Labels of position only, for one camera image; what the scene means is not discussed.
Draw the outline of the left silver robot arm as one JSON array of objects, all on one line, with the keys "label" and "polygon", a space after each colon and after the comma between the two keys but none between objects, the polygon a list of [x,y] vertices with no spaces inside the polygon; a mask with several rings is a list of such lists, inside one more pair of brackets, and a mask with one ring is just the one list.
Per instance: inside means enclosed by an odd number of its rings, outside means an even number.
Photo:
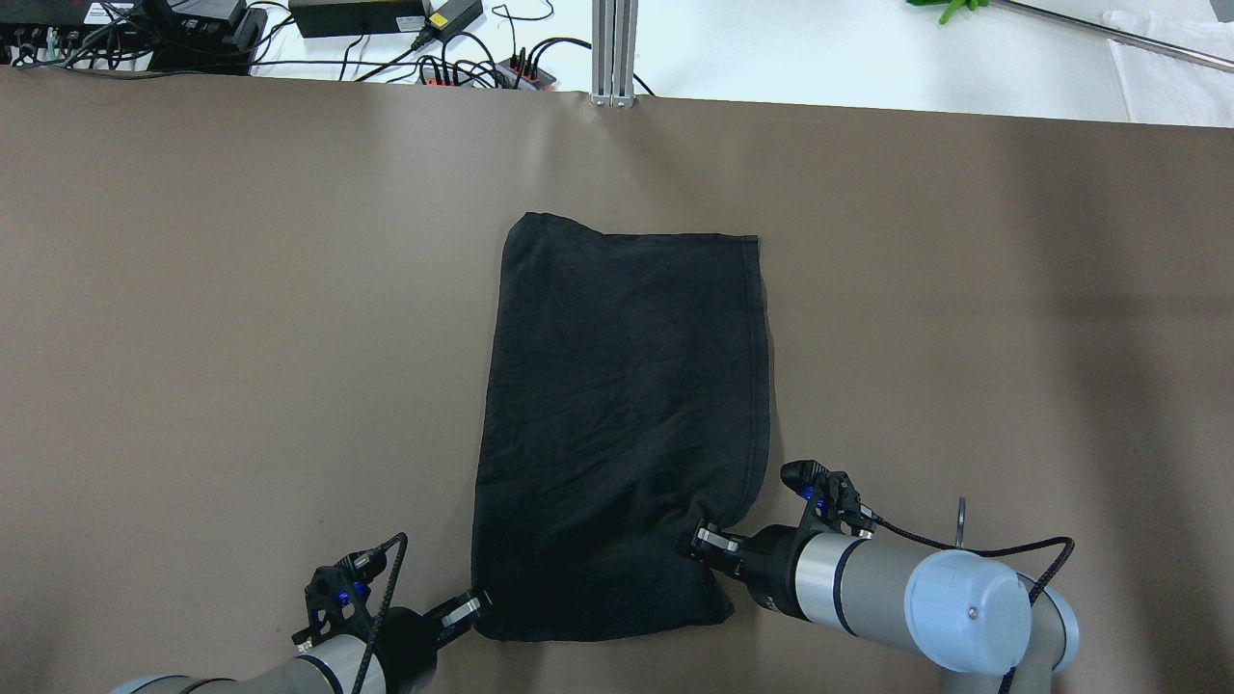
[{"label": "left silver robot arm", "polygon": [[[392,608],[366,659],[362,693],[422,693],[436,677],[438,652],[475,627],[489,611],[484,590],[468,590],[426,615]],[[339,635],[300,651],[251,680],[197,675],[148,675],[127,680],[114,693],[352,693],[366,645]]]}]

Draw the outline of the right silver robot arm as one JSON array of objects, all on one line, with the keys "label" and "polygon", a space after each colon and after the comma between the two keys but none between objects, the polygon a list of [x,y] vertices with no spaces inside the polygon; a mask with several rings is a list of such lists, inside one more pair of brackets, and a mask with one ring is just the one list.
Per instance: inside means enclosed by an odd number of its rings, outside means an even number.
[{"label": "right silver robot arm", "polygon": [[1061,593],[972,550],[701,522],[689,553],[768,611],[930,659],[944,693],[1049,693],[1081,645]]}]

